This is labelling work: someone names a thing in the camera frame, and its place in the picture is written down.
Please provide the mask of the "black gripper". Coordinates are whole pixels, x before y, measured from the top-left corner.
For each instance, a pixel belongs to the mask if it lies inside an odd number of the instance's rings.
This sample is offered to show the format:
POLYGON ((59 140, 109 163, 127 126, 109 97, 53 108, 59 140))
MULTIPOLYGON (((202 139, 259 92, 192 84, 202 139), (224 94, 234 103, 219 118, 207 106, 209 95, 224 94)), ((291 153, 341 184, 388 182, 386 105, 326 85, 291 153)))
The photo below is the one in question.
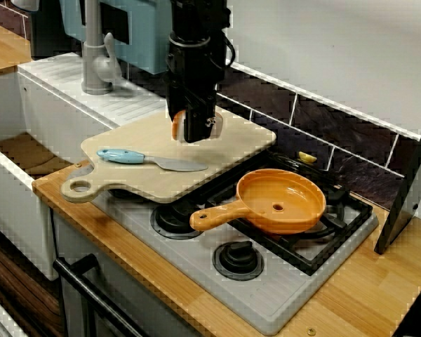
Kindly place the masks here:
POLYGON ((210 38, 185 41, 175 34, 169 36, 165 78, 168 113, 174 117, 186 110, 183 121, 186 143, 209 139, 217 124, 213 110, 218 69, 211 62, 210 44, 210 38))

